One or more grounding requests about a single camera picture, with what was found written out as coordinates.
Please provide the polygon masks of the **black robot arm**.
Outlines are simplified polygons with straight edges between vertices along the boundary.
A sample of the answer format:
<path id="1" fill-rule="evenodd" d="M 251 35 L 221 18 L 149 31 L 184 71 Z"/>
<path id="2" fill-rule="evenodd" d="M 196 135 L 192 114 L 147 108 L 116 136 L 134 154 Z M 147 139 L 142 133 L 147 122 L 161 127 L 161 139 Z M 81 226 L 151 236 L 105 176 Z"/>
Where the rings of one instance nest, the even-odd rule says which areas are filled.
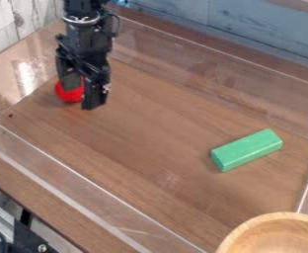
<path id="1" fill-rule="evenodd" d="M 64 0 L 65 34 L 54 36 L 57 90 L 70 94 L 80 91 L 76 102 L 81 109 L 102 106 L 110 92 L 110 66 L 113 19 L 117 18 L 104 5 L 110 0 Z"/>

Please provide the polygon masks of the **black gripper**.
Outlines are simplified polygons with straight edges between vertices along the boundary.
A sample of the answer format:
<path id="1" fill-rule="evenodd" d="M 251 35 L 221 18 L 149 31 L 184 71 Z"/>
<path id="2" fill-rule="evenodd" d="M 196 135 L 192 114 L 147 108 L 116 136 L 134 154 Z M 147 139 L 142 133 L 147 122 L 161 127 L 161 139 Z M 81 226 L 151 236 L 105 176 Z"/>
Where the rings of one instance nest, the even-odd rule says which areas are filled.
<path id="1" fill-rule="evenodd" d="M 93 110 L 106 103 L 112 89 L 108 54 L 116 37 L 112 19 L 64 19 L 65 33 L 54 36 L 56 71 L 65 91 L 80 87 L 82 74 L 81 109 Z"/>

